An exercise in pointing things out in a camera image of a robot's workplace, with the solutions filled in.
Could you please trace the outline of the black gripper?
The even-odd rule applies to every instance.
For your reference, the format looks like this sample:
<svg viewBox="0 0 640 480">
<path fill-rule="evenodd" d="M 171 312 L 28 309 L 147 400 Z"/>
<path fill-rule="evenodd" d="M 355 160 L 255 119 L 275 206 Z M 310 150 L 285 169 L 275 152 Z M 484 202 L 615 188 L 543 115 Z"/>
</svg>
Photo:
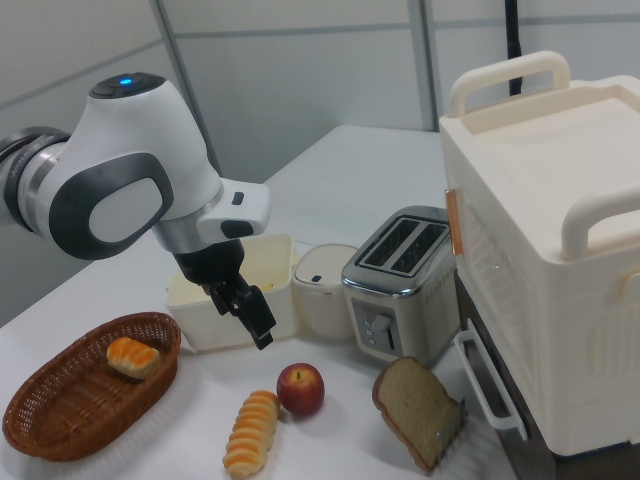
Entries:
<svg viewBox="0 0 640 480">
<path fill-rule="evenodd" d="M 274 316 L 262 291 L 256 286 L 247 286 L 240 274 L 245 257 L 240 240 L 229 240 L 208 246 L 200 251 L 174 254 L 174 258 L 185 278 L 198 285 L 210 285 L 209 296 L 221 316 L 233 313 L 248 331 L 258 350 L 273 342 L 271 330 Z M 227 285 L 244 289 L 235 300 L 233 290 Z"/>
</svg>

